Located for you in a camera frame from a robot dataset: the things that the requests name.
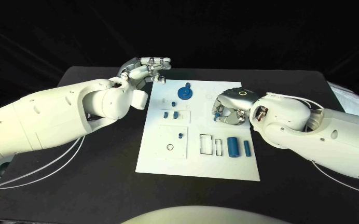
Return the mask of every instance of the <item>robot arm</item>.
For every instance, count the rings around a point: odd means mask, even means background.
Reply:
[[[87,81],[23,97],[0,108],[0,158],[68,143],[145,109],[146,81],[166,83],[169,58],[134,58],[111,79]]]
[[[250,90],[234,88],[218,96],[212,113],[217,116],[225,107],[235,109],[243,114],[238,121],[243,117],[250,119],[270,145],[292,149],[307,160],[359,178],[359,116],[310,109],[309,102],[306,106],[293,97],[274,93],[260,98]]]

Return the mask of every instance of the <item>black table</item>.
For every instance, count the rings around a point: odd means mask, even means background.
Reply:
[[[117,71],[72,67],[59,86],[111,78]],[[344,110],[319,72],[172,69],[163,75],[168,79],[241,81],[263,96],[266,92],[295,95]],[[150,93],[152,84],[145,90]],[[0,219],[121,223],[160,208],[209,205],[248,210],[292,223],[359,222],[359,192],[332,181],[293,151],[270,146],[253,130],[261,182],[136,173],[146,114],[147,110],[132,108],[124,119],[90,134],[77,157],[55,175],[29,186],[0,190]],[[71,144],[18,155],[5,180],[52,161]],[[21,182],[49,174],[72,154]],[[352,178],[329,173],[359,187]]]

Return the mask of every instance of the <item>white board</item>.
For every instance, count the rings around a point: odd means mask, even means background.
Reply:
[[[185,101],[178,97],[178,90],[188,82],[194,96]],[[218,95],[241,86],[240,82],[194,80],[168,80],[165,85],[153,84],[136,172],[260,181],[250,122],[240,126],[228,125],[215,122],[212,115]],[[212,138],[212,142],[208,138],[204,141],[208,154],[202,154],[201,134]],[[228,137],[238,139],[238,158],[228,156]],[[245,140],[250,141],[251,157],[245,156]]]

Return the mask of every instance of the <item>blue round part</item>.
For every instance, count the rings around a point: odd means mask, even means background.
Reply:
[[[194,95],[194,93],[191,90],[191,84],[186,83],[186,86],[178,90],[178,97],[182,100],[188,100],[188,99],[191,99],[192,95]]]
[[[248,142],[248,140],[244,141],[244,145],[245,145],[245,156],[250,157],[251,156],[251,149],[250,149],[250,142]]]
[[[233,158],[238,158],[240,157],[240,149],[238,149],[237,137],[227,138],[227,142],[228,142],[228,155]]]
[[[217,118],[221,116],[221,114],[220,113],[215,113],[215,121],[217,121]]]

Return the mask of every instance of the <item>cable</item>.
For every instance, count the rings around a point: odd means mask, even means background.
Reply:
[[[336,180],[331,175],[328,175],[328,173],[318,167],[316,163],[312,161],[312,163],[315,164],[316,168],[319,169],[319,171],[331,178],[333,179],[338,183],[344,184],[346,187],[349,187],[351,189],[355,189],[359,191],[359,189],[356,189],[355,187],[352,187],[351,185],[345,184],[344,182],[341,182],[339,180]]]
[[[0,186],[3,186],[5,184],[12,183],[13,181],[18,181],[19,179],[25,178],[26,176],[32,175],[34,173],[36,173],[38,171],[44,170],[48,166],[51,166],[71,151],[71,149],[74,148],[74,146],[77,145],[78,141],[81,140],[81,137],[77,139],[75,143],[72,144],[72,146],[70,147],[70,149],[65,151],[65,153],[52,161],[49,162],[44,167],[41,167],[36,171],[28,173],[26,175],[6,181],[5,183],[0,184]]]
[[[77,139],[74,145],[70,147],[70,149],[67,150],[67,152],[65,152],[65,153],[64,153],[64,154],[62,154],[62,155],[61,155],[49,164],[47,164],[42,168],[39,168],[36,171],[31,172],[29,174],[26,174],[26,175],[23,175],[23,176],[18,177],[18,178],[13,179],[13,180],[6,181],[5,183],[0,184],[0,186],[5,185],[5,184],[12,183],[13,181],[16,181],[16,180],[19,180],[19,179],[22,179],[22,178],[25,178],[26,176],[32,175],[35,172],[38,172],[38,171],[41,171],[44,168],[47,168],[47,167],[48,167],[55,161],[58,161],[59,158],[62,158],[64,155],[70,152],[70,150],[72,149],[72,147],[74,147],[75,144],[78,143],[78,140],[80,140],[80,139],[81,139],[81,137]],[[71,159],[68,160],[68,162],[62,165],[62,167],[59,167],[59,169],[58,169],[57,171],[54,171],[49,175],[47,175],[47,176],[42,177],[41,179],[38,179],[38,180],[35,180],[35,181],[32,181],[32,182],[29,182],[29,183],[26,183],[26,184],[22,184],[22,185],[18,185],[18,186],[12,186],[12,187],[6,187],[6,188],[0,188],[0,190],[2,190],[2,189],[12,189],[12,188],[18,188],[18,187],[21,187],[21,186],[29,185],[29,184],[32,184],[32,183],[35,183],[35,182],[44,180],[44,179],[45,179],[47,177],[49,177],[51,175],[54,175],[54,174],[67,166],[67,164],[71,162],[72,158],[75,157],[75,155],[77,155],[77,153],[78,153],[78,151],[80,151],[80,149],[81,149],[81,146],[83,146],[83,143],[84,143],[84,139],[85,139],[85,136],[84,136],[84,138],[83,138],[81,145],[78,146],[78,149],[77,149],[75,154],[72,155],[72,157],[71,157]]]
[[[312,102],[313,104],[316,104],[316,105],[323,109],[323,106],[322,106],[318,102],[315,102],[315,101],[312,101],[312,100],[309,100],[309,99],[306,99],[306,98],[300,98],[300,97],[296,97],[296,96],[289,96],[289,95],[279,94],[279,93],[269,93],[269,94],[277,95],[277,96],[282,96],[282,97],[287,97],[287,98],[293,98],[293,99],[297,99],[297,100],[302,100],[302,101],[305,101],[307,104],[309,104],[309,102]]]

